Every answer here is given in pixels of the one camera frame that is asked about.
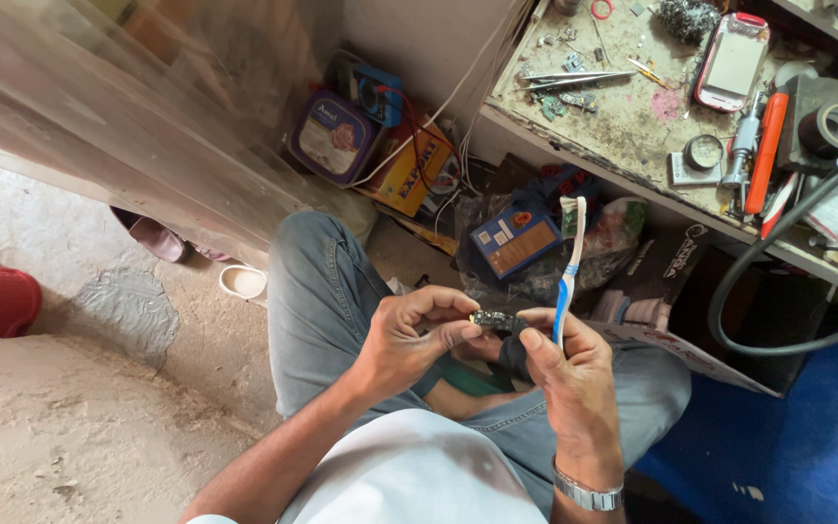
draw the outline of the slipper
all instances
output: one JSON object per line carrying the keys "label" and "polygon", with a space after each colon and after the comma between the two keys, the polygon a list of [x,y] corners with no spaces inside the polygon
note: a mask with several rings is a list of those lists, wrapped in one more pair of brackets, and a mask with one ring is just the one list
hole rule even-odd
{"label": "slipper", "polygon": [[250,266],[229,266],[219,275],[219,286],[229,295],[267,307],[267,273]]}
{"label": "slipper", "polygon": [[186,243],[193,246],[193,249],[195,249],[197,253],[199,253],[201,256],[205,256],[209,260],[215,260],[216,262],[225,262],[226,260],[231,258],[231,256],[227,256],[225,253],[212,249],[211,247],[202,247],[190,241],[186,241]]}
{"label": "slipper", "polygon": [[109,207],[115,218],[128,230],[134,240],[145,246],[152,255],[174,263],[181,262],[189,255],[186,243],[157,220],[113,206]]}

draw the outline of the blue floor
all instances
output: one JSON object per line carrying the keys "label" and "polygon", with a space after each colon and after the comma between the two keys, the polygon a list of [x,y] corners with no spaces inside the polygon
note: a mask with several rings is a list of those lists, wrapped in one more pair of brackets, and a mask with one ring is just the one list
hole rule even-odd
{"label": "blue floor", "polygon": [[681,421],[636,468],[706,523],[838,523],[838,346],[784,399],[694,376]]}

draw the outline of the transparent plastic sheet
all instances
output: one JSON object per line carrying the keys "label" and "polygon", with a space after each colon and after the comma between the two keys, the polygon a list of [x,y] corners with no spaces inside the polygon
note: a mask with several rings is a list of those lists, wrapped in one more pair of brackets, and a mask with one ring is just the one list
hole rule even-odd
{"label": "transparent plastic sheet", "polygon": [[157,0],[122,2],[111,18],[112,3],[0,0],[0,167],[97,184],[252,265],[266,265],[296,210],[335,214],[366,237],[366,197],[299,175],[274,151],[339,43],[341,6]]}
{"label": "transparent plastic sheet", "polygon": [[[574,248],[571,241],[549,249],[530,265],[499,280],[470,240],[474,229],[509,204],[509,195],[459,198],[455,206],[455,231],[460,244],[455,261],[464,291],[485,310],[515,312],[539,306],[552,308],[558,295],[558,282],[571,259]],[[584,238],[585,250],[575,277],[574,301],[604,285],[632,259],[645,223],[645,206],[641,198],[620,198],[604,206],[597,225]]]}

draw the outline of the knee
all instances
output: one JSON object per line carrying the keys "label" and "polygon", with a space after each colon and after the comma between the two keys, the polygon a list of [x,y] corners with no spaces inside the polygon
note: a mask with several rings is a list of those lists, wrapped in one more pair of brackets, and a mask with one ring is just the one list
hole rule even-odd
{"label": "knee", "polygon": [[660,398],[666,404],[665,411],[669,413],[670,423],[674,424],[681,418],[687,403],[691,400],[691,371],[677,355],[656,348],[654,361],[650,363],[656,370],[656,377],[660,380]]}
{"label": "knee", "polygon": [[691,399],[691,375],[661,348],[628,351],[613,369],[620,443],[627,467],[668,433]]}
{"label": "knee", "polygon": [[311,238],[337,235],[343,229],[337,218],[316,211],[299,211],[284,218],[276,229],[275,244],[293,243]]}

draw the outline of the plastic curtain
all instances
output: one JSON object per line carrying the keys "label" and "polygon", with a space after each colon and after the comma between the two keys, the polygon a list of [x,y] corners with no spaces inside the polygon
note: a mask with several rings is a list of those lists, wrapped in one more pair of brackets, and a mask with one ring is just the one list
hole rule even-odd
{"label": "plastic curtain", "polygon": [[340,40],[335,0],[0,0],[0,167],[266,264],[296,210],[368,200],[276,152]]}

